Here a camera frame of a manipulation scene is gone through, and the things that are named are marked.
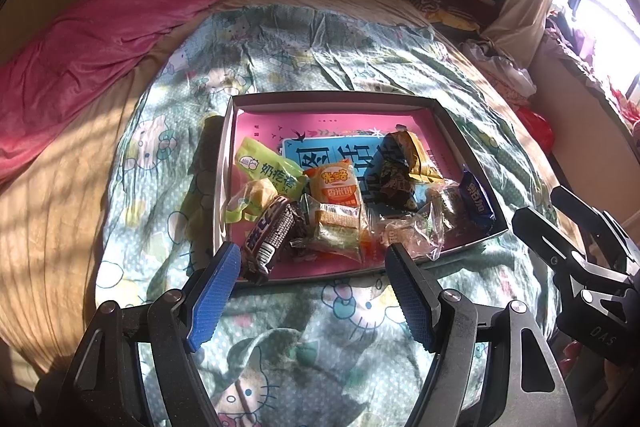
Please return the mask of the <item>right hand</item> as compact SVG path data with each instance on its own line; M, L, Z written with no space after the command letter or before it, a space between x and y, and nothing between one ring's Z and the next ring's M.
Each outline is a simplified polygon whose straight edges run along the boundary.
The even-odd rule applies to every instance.
M563 348L559 367L568 387L588 388L604 378L604 358L576 340Z

